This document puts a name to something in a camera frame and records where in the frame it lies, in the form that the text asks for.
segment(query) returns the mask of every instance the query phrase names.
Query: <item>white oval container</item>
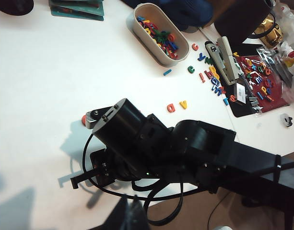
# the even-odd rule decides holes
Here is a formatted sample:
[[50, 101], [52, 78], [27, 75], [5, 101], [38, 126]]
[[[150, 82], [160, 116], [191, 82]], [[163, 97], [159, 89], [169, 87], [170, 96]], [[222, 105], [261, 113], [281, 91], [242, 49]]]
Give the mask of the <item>white oval container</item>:
[[[148, 49], [155, 55], [160, 63], [164, 66], [174, 66], [178, 62], [186, 59], [189, 54], [189, 45], [186, 38], [181, 34], [178, 28], [172, 21], [164, 14], [158, 6], [152, 3], [139, 4], [134, 9], [133, 31], [141, 39], [141, 41], [148, 47]], [[174, 35], [174, 43], [178, 46], [177, 59], [168, 57], [163, 50], [154, 42], [152, 37], [145, 31], [145, 29], [137, 21], [137, 17], [142, 16], [151, 23], [157, 25], [159, 31], [167, 31]]]

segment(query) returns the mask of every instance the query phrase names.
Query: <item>blue fabric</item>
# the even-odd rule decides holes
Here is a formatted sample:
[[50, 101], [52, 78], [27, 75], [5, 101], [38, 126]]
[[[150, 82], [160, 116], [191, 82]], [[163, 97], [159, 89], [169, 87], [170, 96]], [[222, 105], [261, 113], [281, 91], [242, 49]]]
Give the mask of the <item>blue fabric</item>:
[[202, 26], [213, 16], [213, 7], [206, 0], [122, 0], [135, 8], [140, 3], [153, 3], [159, 6], [179, 30], [188, 26]]

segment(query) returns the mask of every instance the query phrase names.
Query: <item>black object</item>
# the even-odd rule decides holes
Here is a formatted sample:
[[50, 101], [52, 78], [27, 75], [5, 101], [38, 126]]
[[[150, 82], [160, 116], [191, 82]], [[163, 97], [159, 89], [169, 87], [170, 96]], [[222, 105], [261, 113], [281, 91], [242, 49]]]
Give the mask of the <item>black object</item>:
[[287, 127], [291, 127], [291, 126], [293, 125], [293, 123], [292, 123], [292, 119], [293, 119], [293, 118], [289, 116], [289, 121], [288, 121], [289, 125], [288, 125]]
[[28, 14], [33, 7], [33, 0], [0, 0], [0, 11], [14, 16]]
[[[253, 95], [251, 93], [251, 91], [249, 90], [249, 86], [248, 86], [248, 83], [247, 83], [247, 81], [245, 79], [245, 76], [239, 76], [237, 81], [245, 86], [245, 94], [248, 95], [248, 97], [246, 97], [246, 104], [244, 104], [244, 103], [236, 103], [236, 102], [235, 103], [233, 103], [233, 102], [229, 103], [233, 115], [235, 117], [241, 117], [241, 116], [246, 116], [246, 115], [258, 113], [259, 111], [253, 109], [250, 102], [248, 101], [249, 97], [254, 97], [255, 95]], [[224, 86], [224, 90], [226, 91], [225, 95], [226, 95], [227, 98], [229, 98], [231, 95], [234, 95], [234, 93], [235, 93], [234, 85], [227, 85], [225, 83], [225, 81], [221, 81], [221, 85]]]
[[261, 44], [231, 44], [231, 51], [232, 53], [237, 52], [239, 56], [257, 56], [259, 53], [257, 49], [263, 47]]
[[150, 230], [146, 214], [136, 198], [131, 205], [123, 196], [103, 225], [90, 230]]
[[[166, 128], [155, 115], [144, 117], [123, 99], [95, 124], [93, 135], [107, 149], [91, 155], [94, 169], [89, 172], [94, 174], [90, 175], [84, 159], [91, 136], [83, 152], [84, 174], [72, 178], [72, 184], [84, 177], [99, 188], [117, 178], [132, 180], [134, 190], [151, 190], [144, 198], [145, 210], [153, 196], [169, 183], [181, 184], [180, 204], [183, 183], [199, 186], [196, 192], [216, 193], [218, 187], [224, 187], [294, 216], [294, 161], [234, 142], [234, 131], [194, 120]], [[98, 184], [92, 176], [97, 177]], [[134, 181], [141, 178], [160, 180], [138, 187]], [[178, 211], [177, 207], [169, 216], [172, 218], [149, 223], [165, 224]]]
[[228, 37], [230, 44], [241, 44], [248, 37], [260, 38], [272, 31], [275, 23], [266, 32], [251, 35], [271, 13], [272, 8], [272, 0], [237, 0], [214, 22], [214, 25], [221, 36]]
[[135, 8], [140, 3], [153, 3], [160, 7], [179, 30], [188, 26], [203, 26], [213, 16], [213, 7], [207, 0], [122, 0]]

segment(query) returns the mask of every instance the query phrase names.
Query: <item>plastic container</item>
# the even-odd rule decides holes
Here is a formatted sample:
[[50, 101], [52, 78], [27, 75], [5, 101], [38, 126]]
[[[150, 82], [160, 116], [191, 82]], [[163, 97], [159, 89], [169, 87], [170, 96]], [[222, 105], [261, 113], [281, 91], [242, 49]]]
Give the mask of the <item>plastic container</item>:
[[294, 49], [294, 14], [290, 8], [279, 1], [274, 8], [277, 23], [283, 33], [283, 39]]
[[[186, 59], [189, 54], [189, 45], [186, 38], [181, 34], [178, 28], [164, 14], [164, 12], [152, 3], [139, 4], [134, 9], [133, 31], [155, 55], [159, 62], [164, 66], [174, 66], [178, 62]], [[174, 43], [178, 46], [177, 59], [168, 57], [162, 49], [153, 41], [152, 37], [144, 30], [144, 28], [136, 20], [138, 16], [144, 17], [146, 20], [157, 25], [159, 31], [167, 31], [174, 35]]]

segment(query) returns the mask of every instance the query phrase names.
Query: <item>wooden floor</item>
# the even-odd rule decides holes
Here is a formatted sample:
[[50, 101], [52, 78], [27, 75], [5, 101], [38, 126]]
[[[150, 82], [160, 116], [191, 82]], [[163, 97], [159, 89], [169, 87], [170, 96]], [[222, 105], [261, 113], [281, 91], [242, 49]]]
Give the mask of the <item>wooden floor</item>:
[[[215, 195], [202, 192], [184, 198], [178, 216], [161, 227], [152, 230], [207, 230], [210, 213], [217, 203], [228, 193], [219, 189]], [[162, 219], [176, 207], [178, 199], [164, 201], [149, 208], [149, 219]], [[233, 230], [284, 230], [283, 213], [269, 207], [246, 208], [241, 204], [241, 196], [230, 193], [216, 208], [210, 220], [210, 230], [217, 226], [229, 226]]]

